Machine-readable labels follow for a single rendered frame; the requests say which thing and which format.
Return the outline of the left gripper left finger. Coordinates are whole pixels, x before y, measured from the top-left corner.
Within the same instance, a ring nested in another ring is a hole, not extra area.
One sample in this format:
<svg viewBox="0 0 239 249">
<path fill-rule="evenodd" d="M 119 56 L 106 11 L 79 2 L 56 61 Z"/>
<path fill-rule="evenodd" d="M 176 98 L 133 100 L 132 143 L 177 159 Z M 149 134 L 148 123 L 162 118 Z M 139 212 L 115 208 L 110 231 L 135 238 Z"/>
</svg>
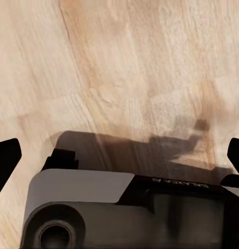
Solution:
<svg viewBox="0 0 239 249">
<path fill-rule="evenodd" d="M 0 193 L 22 157 L 17 138 L 0 142 Z"/>
</svg>

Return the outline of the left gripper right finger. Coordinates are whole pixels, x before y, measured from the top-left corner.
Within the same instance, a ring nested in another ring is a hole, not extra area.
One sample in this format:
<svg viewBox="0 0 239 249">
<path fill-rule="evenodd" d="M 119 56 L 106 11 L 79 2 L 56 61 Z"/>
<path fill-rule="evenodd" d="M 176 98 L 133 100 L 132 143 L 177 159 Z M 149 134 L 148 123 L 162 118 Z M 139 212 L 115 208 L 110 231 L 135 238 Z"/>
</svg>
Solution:
<svg viewBox="0 0 239 249">
<path fill-rule="evenodd" d="M 227 156 L 239 173 L 239 139 L 231 139 L 228 147 Z"/>
</svg>

